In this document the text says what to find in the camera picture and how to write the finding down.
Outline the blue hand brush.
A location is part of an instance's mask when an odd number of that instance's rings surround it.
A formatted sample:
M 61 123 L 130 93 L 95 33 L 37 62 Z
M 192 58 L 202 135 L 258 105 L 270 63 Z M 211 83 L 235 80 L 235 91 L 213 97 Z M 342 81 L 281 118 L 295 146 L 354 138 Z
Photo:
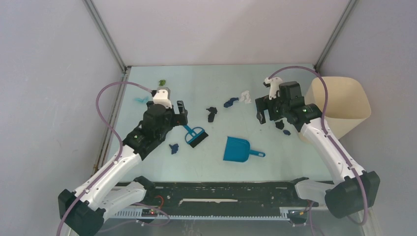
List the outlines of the blue hand brush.
M 195 148 L 209 136 L 207 132 L 201 127 L 190 128 L 188 125 L 184 125 L 183 127 L 187 131 L 187 134 L 184 137 L 185 142 L 192 148 Z

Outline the blue dustpan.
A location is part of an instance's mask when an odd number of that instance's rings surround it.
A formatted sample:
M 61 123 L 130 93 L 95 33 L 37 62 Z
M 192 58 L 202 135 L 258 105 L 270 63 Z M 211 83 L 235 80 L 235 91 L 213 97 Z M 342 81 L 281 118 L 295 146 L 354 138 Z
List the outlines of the blue dustpan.
M 223 161 L 246 162 L 249 156 L 265 157 L 264 152 L 252 150 L 250 143 L 246 139 L 227 137 Z

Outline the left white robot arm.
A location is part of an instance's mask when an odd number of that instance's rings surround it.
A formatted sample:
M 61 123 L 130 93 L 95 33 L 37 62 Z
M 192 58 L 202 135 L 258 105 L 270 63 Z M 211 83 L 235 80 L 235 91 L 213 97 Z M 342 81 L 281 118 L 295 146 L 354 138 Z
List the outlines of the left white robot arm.
M 177 106 L 176 114 L 172 106 L 147 103 L 142 121 L 126 135 L 116 154 L 84 184 L 59 194 L 59 228 L 66 224 L 80 236 L 99 232 L 110 213 L 103 200 L 112 188 L 163 143 L 173 127 L 188 123 L 184 102 L 177 101 Z

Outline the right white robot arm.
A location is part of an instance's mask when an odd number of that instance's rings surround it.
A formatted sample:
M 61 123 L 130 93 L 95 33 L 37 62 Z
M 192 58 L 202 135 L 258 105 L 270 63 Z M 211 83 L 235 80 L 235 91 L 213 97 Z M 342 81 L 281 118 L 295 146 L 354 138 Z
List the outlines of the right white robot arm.
M 271 121 L 285 118 L 314 146 L 332 178 L 331 184 L 306 177 L 297 179 L 286 192 L 288 203 L 298 206 L 311 200 L 324 204 L 336 218 L 361 210 L 367 212 L 379 189 L 377 173 L 366 171 L 347 153 L 328 126 L 323 111 L 314 103 L 305 103 L 299 83 L 282 82 L 276 77 L 263 85 L 269 88 L 269 94 L 255 100 L 259 122 L 266 122 L 265 112 Z

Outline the blue paper scrap near left arm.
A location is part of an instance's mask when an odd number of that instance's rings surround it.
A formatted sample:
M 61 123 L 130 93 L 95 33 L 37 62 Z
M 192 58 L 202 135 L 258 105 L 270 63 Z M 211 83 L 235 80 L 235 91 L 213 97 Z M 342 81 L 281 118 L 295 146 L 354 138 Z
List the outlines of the blue paper scrap near left arm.
M 171 154 L 176 154 L 179 150 L 179 145 L 178 144 L 169 144 L 169 147 L 171 149 Z

